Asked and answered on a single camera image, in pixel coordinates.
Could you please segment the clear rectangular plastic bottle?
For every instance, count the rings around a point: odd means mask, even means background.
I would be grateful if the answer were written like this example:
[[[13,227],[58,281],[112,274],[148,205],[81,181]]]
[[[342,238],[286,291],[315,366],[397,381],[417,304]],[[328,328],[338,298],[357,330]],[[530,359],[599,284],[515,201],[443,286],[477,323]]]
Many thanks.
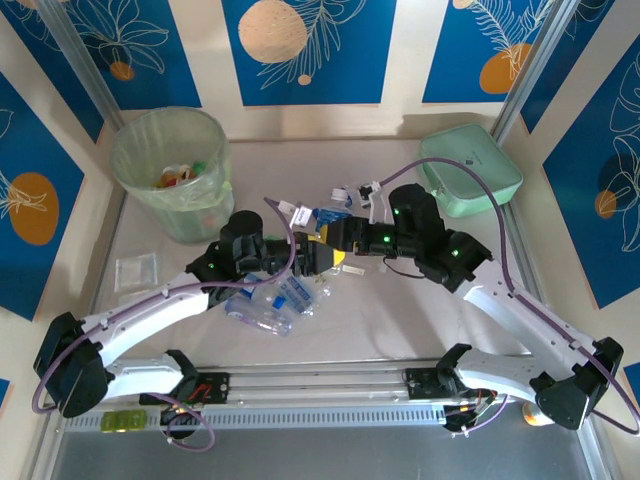
[[[339,265],[331,269],[332,275],[351,275],[356,277],[371,277],[374,274],[375,268],[370,265],[347,262],[340,263]]]

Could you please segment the clear bottle round blue logo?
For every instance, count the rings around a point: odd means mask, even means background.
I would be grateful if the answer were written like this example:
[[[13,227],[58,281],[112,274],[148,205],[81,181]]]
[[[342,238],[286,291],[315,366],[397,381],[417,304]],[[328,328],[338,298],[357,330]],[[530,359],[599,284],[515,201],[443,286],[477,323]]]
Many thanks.
[[[344,188],[334,188],[327,202],[313,210],[316,221],[316,230],[334,221],[350,217],[352,215],[352,198]]]

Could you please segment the blue-capped blue label bottle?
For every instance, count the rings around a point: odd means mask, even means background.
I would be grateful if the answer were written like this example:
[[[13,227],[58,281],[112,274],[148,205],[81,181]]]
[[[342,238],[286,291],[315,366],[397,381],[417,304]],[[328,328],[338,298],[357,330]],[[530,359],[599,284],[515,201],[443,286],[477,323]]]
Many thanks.
[[[276,292],[293,313],[304,317],[314,315],[319,297],[309,281],[292,275],[283,276],[276,282]]]

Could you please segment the red orange label bottle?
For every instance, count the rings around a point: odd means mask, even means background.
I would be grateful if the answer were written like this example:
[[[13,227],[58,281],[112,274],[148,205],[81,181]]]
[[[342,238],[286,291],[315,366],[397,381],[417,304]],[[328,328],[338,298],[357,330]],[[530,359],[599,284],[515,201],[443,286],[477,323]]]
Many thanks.
[[[156,183],[157,188],[171,188],[177,186],[191,178],[192,170],[190,168],[180,170],[165,170]]]

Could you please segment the clear bin with green liner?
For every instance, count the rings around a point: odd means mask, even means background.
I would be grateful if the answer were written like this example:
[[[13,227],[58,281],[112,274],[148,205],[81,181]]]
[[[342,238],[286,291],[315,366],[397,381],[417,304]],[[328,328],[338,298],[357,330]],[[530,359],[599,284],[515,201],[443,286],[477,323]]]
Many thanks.
[[[188,107],[165,107],[131,121],[115,136],[110,156],[117,181],[173,240],[219,238],[234,209],[231,150],[220,123]],[[206,161],[201,172],[195,161]],[[190,168],[191,178],[157,188],[165,170]]]

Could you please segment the crumpled blue label bottle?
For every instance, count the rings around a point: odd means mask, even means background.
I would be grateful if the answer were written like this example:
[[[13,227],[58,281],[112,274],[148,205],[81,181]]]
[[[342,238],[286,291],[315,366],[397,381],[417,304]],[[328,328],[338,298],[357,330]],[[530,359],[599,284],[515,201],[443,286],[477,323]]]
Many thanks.
[[[239,295],[251,304],[275,310],[281,309],[286,303],[286,299],[280,294],[279,287],[275,283],[244,287],[239,290]]]

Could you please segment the mint green zip case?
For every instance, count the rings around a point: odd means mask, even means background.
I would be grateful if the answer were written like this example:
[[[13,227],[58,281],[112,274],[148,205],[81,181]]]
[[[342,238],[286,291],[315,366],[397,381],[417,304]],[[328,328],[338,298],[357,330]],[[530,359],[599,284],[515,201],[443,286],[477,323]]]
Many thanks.
[[[483,180],[499,205],[509,202],[523,182],[520,170],[478,124],[425,137],[419,157],[442,157],[465,166]],[[465,171],[439,162],[425,163],[422,169],[432,195],[448,216],[461,218],[492,208],[484,190]]]

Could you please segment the clear bottle purple tint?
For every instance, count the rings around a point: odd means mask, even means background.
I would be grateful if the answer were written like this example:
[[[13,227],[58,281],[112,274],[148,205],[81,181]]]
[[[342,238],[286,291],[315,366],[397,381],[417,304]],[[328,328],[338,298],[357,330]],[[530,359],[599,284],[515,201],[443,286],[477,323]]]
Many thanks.
[[[229,299],[225,304],[225,312],[228,316],[247,325],[276,336],[285,337],[292,329],[292,321],[283,313],[245,298],[233,297]]]

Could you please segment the clear plastic box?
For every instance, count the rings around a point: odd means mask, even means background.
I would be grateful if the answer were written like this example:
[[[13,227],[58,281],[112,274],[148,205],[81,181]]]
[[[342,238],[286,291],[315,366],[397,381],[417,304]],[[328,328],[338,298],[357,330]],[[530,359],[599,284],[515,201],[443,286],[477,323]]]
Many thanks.
[[[157,284],[155,253],[118,258],[115,262],[114,291],[140,290]]]

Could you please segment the yellow green button box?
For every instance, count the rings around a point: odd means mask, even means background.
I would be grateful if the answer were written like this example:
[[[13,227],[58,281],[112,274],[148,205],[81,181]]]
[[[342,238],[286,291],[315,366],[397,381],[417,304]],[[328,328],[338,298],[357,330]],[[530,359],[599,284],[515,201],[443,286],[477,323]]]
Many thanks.
[[[105,412],[100,430],[104,433],[140,431],[146,426],[147,414],[143,409]]]

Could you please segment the aluminium table side rail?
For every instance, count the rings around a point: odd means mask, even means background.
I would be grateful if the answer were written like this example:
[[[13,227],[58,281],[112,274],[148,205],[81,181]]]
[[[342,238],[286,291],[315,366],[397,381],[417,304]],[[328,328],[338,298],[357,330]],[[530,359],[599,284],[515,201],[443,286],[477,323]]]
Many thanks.
[[[544,291],[541,287],[534,262],[529,255],[529,245],[526,241],[524,230],[518,224],[515,208],[510,203],[506,203],[501,206],[501,209],[504,214],[507,236],[509,237],[521,283],[537,300],[544,302]]]

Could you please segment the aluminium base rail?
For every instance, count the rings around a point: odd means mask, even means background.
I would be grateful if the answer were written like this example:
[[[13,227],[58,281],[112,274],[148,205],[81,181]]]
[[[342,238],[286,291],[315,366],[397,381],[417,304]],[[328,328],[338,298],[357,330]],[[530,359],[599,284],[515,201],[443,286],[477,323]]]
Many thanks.
[[[122,360],[111,368],[115,379],[109,383],[105,402],[138,400],[144,405],[156,401],[152,393],[188,401],[200,373],[230,374],[225,404],[238,408],[294,408],[384,406],[405,404],[469,404],[471,396],[441,387],[443,396],[431,400],[410,400],[403,378],[407,368],[436,368],[436,359],[325,362],[191,368],[184,380],[180,368],[169,361],[154,359],[147,366],[141,360]]]

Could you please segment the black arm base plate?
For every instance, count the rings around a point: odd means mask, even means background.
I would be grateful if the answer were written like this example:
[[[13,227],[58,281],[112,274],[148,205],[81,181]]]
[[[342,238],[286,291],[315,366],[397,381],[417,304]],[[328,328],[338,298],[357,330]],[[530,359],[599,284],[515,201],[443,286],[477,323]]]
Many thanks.
[[[229,394],[230,374],[227,372],[200,373],[188,397],[192,404],[225,404]]]
[[[407,368],[403,378],[410,400],[431,400],[443,396],[436,368]]]

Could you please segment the blue floral wall panel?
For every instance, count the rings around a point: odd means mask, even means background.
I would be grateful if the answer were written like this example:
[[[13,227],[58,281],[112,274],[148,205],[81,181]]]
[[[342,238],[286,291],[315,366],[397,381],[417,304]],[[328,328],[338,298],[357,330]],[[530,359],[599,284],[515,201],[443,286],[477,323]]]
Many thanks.
[[[577,60],[599,28],[615,0],[580,0],[521,108],[528,133],[532,133]]]
[[[397,0],[221,0],[246,107],[378,104]]]
[[[0,0],[0,12],[54,85],[91,140],[96,143],[104,119],[69,65],[37,11],[35,0]]]
[[[640,288],[640,37],[543,169],[597,306]]]
[[[83,181],[0,73],[0,307],[35,318]]]
[[[554,3],[449,0],[422,101],[503,101]]]
[[[120,109],[202,106],[169,0],[63,6]]]

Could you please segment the aluminium frame post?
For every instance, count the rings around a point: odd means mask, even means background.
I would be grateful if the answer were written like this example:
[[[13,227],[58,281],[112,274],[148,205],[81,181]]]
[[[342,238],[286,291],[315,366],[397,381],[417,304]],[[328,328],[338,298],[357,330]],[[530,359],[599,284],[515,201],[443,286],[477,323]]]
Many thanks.
[[[525,63],[507,94],[503,106],[490,131],[493,139],[501,144],[513,123],[518,119],[525,101],[538,81],[554,52],[557,43],[580,0],[554,0],[551,11],[540,28]]]
[[[82,84],[96,109],[113,132],[125,121],[87,47],[58,0],[34,0],[45,26]]]

